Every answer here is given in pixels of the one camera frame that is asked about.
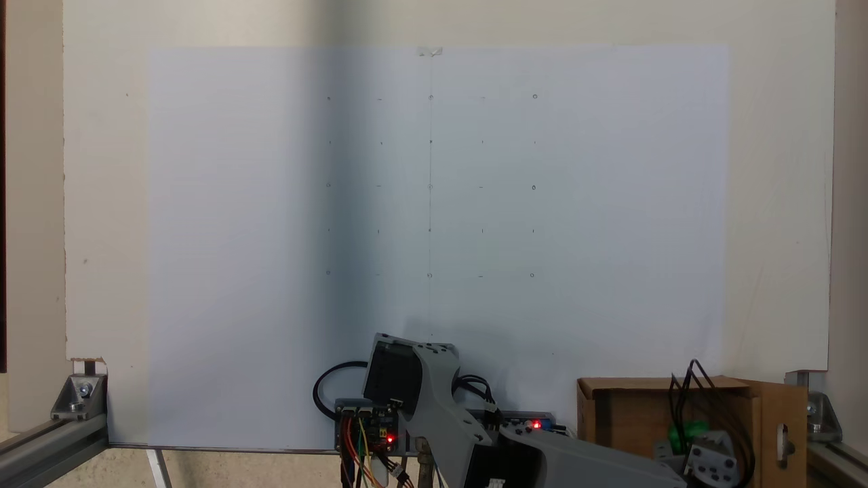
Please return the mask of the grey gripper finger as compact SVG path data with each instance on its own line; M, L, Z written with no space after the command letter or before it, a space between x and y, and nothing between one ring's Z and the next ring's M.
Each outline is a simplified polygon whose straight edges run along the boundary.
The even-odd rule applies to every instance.
M678 475L685 475L686 457L684 454L676 454L670 441L658 441L654 444L654 459L666 464Z

